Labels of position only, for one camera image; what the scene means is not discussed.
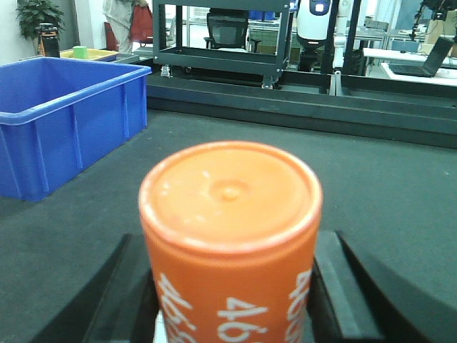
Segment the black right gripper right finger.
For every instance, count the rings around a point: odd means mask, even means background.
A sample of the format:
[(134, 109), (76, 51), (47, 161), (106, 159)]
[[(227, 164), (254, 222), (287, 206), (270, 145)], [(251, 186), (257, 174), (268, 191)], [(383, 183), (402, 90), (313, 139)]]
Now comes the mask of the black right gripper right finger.
[(390, 303), (335, 232), (321, 232), (308, 301), (309, 342), (437, 342)]

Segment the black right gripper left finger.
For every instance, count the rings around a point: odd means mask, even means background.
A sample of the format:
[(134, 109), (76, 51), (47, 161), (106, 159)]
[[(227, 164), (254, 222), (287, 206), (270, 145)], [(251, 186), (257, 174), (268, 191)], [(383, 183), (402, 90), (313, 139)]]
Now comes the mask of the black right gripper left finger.
[(152, 342), (159, 302), (144, 238), (125, 234), (32, 342)]

